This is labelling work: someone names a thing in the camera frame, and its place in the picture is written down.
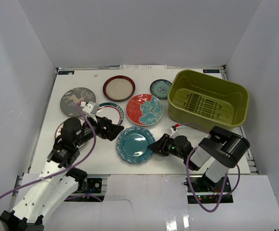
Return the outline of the white plate green rim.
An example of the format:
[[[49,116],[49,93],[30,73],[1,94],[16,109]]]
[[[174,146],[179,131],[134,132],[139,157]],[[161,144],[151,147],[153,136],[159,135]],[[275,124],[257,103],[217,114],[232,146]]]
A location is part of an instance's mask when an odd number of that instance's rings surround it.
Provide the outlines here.
[[[117,125],[122,125],[125,117],[123,109],[115,103],[101,103],[96,115],[106,117]]]

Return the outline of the teal scalloped plate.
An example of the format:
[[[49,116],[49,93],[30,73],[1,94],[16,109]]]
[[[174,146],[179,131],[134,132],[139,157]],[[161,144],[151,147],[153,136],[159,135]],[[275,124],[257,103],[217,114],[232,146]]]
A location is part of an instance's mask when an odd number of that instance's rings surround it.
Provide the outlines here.
[[[154,142],[155,138],[148,129],[132,126],[120,133],[116,149],[120,157],[129,164],[141,164],[153,156],[153,151],[148,146]]]

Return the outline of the red teal floral plate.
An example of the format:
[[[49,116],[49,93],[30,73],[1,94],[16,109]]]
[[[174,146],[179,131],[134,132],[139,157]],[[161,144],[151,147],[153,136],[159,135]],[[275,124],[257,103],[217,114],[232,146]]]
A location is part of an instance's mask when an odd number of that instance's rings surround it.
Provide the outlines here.
[[[162,118],[164,108],[155,96],[139,94],[128,101],[126,113],[128,119],[134,124],[148,127],[156,124]]]

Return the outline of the dark red beige plate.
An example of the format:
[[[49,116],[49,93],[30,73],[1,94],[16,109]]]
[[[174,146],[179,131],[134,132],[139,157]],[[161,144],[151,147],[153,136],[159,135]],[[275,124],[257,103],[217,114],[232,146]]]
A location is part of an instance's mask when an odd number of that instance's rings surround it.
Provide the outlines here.
[[[123,102],[129,99],[135,92],[134,81],[127,76],[114,76],[107,79],[103,85],[103,94],[114,102]]]

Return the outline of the grey deer plate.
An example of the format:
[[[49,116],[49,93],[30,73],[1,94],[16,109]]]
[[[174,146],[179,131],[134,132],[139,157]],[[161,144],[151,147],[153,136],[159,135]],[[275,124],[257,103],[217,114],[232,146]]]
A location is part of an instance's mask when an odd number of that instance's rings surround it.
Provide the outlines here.
[[[61,111],[69,117],[79,117],[80,114],[76,110],[75,106],[81,101],[96,102],[96,96],[93,91],[84,87],[70,89],[61,98]]]

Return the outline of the orange sunburst plate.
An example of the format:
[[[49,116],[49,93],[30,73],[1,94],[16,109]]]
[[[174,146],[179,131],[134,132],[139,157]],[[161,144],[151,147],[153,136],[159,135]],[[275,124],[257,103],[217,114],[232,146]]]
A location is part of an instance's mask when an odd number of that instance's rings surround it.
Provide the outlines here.
[[[82,119],[82,118],[79,118],[80,122],[81,122],[81,125],[83,125],[85,123],[85,120]],[[64,125],[64,122],[62,122],[56,129],[56,132],[54,134],[54,138],[56,139],[59,135],[61,135],[61,130],[63,128],[63,125]],[[89,141],[86,141],[86,142],[83,142],[79,145],[79,149],[85,147],[87,144],[89,143]]]

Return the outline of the small blue patterned plate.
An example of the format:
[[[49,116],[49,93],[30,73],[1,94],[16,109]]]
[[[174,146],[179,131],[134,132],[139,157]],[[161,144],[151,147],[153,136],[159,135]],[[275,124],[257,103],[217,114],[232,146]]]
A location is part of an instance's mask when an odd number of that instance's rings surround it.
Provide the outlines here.
[[[172,83],[165,79],[158,79],[151,83],[150,92],[158,99],[165,100],[168,97]]]

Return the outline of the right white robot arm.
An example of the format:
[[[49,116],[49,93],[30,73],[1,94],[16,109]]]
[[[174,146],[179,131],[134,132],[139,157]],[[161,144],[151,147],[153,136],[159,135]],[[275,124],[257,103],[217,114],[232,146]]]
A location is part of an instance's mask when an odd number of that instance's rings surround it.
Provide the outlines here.
[[[164,134],[158,141],[148,145],[153,153],[162,156],[174,155],[183,160],[187,170],[198,171],[210,159],[214,161],[202,176],[203,187],[214,192],[220,186],[221,178],[232,168],[238,166],[242,156],[250,148],[243,136],[224,128],[214,126],[193,152],[191,142],[178,133],[176,124],[171,127],[172,134]]]

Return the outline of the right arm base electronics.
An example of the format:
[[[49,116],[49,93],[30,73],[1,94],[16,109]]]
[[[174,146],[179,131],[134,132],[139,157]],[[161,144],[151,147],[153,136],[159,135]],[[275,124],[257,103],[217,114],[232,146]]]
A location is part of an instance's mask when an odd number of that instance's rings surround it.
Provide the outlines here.
[[[198,200],[202,204],[216,204],[218,202],[218,198],[221,195],[221,187],[223,183],[224,177],[213,187],[207,186],[204,184],[201,177],[190,177],[190,182],[194,189],[194,192],[198,198]],[[232,190],[231,184],[229,182],[229,178],[226,179],[225,187],[222,193],[222,199],[220,201],[221,204],[232,204],[233,196],[225,194],[229,193]]]

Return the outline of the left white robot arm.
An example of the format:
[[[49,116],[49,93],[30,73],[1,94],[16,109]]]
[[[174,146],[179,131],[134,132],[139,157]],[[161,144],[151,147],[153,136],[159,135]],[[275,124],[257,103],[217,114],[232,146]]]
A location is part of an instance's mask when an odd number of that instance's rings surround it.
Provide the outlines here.
[[[72,193],[87,187],[87,173],[73,166],[79,147],[97,137],[113,141],[124,127],[106,117],[72,117],[64,121],[37,182],[10,212],[0,216],[6,231],[42,231],[47,218]]]

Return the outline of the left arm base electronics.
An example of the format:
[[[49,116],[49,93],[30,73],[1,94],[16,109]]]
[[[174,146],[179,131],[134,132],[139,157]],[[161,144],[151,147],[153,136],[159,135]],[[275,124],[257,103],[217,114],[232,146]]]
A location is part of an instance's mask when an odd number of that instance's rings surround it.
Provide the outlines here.
[[[78,184],[78,189],[65,199],[65,202],[102,202],[102,178],[87,178]]]

